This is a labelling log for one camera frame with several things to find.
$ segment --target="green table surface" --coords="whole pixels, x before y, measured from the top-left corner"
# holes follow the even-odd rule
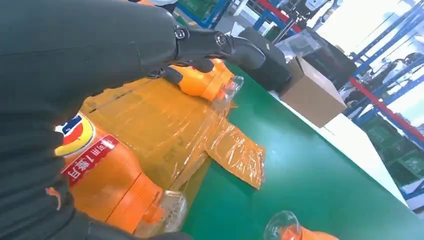
[[[244,86],[229,120],[266,147],[266,180],[255,190],[212,161],[195,176],[200,189],[188,184],[198,192],[183,232],[195,240],[262,240],[270,218],[289,210],[304,227],[340,240],[424,240],[424,222],[413,212],[238,67],[230,69]]]

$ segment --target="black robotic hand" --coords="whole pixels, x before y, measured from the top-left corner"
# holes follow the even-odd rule
[[[170,64],[215,57],[253,68],[265,60],[245,39],[177,28],[159,7],[119,0],[1,1],[0,239],[131,239],[75,210],[60,175],[65,162],[54,152],[63,142],[55,126],[104,89]],[[59,197],[46,194],[47,188]]]

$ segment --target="red label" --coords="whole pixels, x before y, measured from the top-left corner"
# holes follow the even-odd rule
[[[69,185],[72,187],[81,180],[86,173],[93,169],[118,144],[119,141],[116,138],[106,135],[91,145],[62,171],[62,174],[67,175]]]

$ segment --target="red beam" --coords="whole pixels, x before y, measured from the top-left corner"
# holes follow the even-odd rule
[[[356,87],[359,91],[361,91],[367,98],[371,100],[377,107],[380,108],[381,111],[385,112],[390,118],[399,123],[404,129],[417,137],[421,142],[424,143],[424,136],[413,126],[407,123],[402,117],[395,114],[392,110],[390,110],[384,103],[379,101],[370,91],[368,91],[362,84],[360,84],[354,77],[351,77],[350,83]]]
[[[274,13],[281,21],[284,23],[287,23],[289,21],[289,17],[284,15],[281,11],[279,11],[275,6],[271,5],[271,3],[268,0],[258,0],[258,3],[262,4],[266,9],[268,9],[270,12]],[[297,25],[293,25],[293,30],[298,33],[302,31],[302,29]]]

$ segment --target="brown cardboard box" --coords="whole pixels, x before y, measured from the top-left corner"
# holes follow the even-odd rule
[[[288,63],[289,86],[279,93],[280,99],[321,128],[346,109],[333,83],[303,58]]]

